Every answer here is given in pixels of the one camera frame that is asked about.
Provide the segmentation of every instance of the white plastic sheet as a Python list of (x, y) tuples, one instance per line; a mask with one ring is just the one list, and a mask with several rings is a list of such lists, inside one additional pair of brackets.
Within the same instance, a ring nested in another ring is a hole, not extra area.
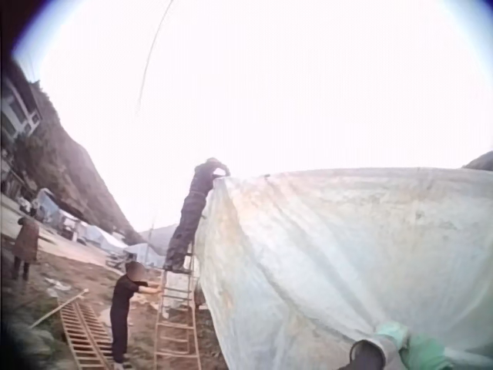
[(359, 169), (216, 180), (196, 235), (232, 369), (319, 369), (395, 320), (493, 367), (493, 173)]

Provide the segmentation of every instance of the dark pants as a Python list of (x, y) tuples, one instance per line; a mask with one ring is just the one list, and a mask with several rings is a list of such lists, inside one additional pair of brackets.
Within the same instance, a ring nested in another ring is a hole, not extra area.
[(361, 350), (353, 361), (339, 370), (382, 370), (384, 359), (380, 349), (370, 344), (362, 344)]
[(205, 206), (206, 196), (204, 194), (190, 193), (185, 198), (179, 225), (169, 241), (168, 251), (166, 252), (166, 266), (183, 266), (188, 247), (195, 238)]
[[(14, 267), (12, 268), (12, 279), (18, 279), (18, 272), (21, 268), (21, 262), (22, 260), (19, 257), (16, 257), (14, 259)], [(29, 279), (29, 264), (27, 262), (24, 262), (24, 271), (22, 274), (22, 279), (27, 281)]]
[(113, 334), (113, 343), (111, 346), (113, 360), (117, 364), (123, 363), (123, 355), (126, 353), (126, 346), (129, 340), (129, 332), (126, 319), (129, 315), (125, 310), (113, 310), (109, 312), (111, 320), (111, 332)]

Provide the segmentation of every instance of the hillside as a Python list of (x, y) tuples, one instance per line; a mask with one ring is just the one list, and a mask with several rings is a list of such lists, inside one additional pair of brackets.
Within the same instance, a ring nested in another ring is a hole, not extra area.
[(169, 241), (171, 240), (171, 237), (173, 236), (173, 233), (175, 232), (177, 226), (178, 225), (175, 224), (154, 229), (151, 240), (148, 240), (150, 230), (143, 231), (140, 233), (140, 235), (154, 246), (154, 249), (158, 254), (160, 254), (161, 256), (165, 256), (166, 252), (168, 251)]
[(91, 224), (115, 229), (130, 244), (143, 241), (116, 203), (87, 151), (63, 129), (58, 113), (39, 83), (31, 84), (42, 115), (38, 129), (26, 140), (27, 172), (37, 185), (49, 188)]
[(493, 171), (493, 150), (487, 152), (466, 164), (464, 168), (470, 168), (473, 170)]

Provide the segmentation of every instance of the green glove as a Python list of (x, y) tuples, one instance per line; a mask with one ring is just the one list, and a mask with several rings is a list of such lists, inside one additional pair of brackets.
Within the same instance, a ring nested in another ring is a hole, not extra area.
[(411, 335), (407, 348), (401, 349), (401, 360), (409, 370), (452, 369), (444, 356), (445, 347), (425, 335)]
[(399, 351), (402, 347), (406, 346), (407, 339), (409, 338), (409, 329), (398, 322), (389, 321), (379, 325), (375, 331), (375, 335), (385, 335), (391, 338), (396, 350)]

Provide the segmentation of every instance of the overcast sky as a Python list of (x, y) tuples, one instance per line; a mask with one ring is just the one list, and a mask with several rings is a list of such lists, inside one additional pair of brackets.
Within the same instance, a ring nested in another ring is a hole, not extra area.
[(492, 18), (474, 2), (175, 0), (136, 115), (167, 4), (58, 2), (16, 52), (137, 230), (178, 221), (210, 156), (246, 177), (454, 168), (493, 147)]

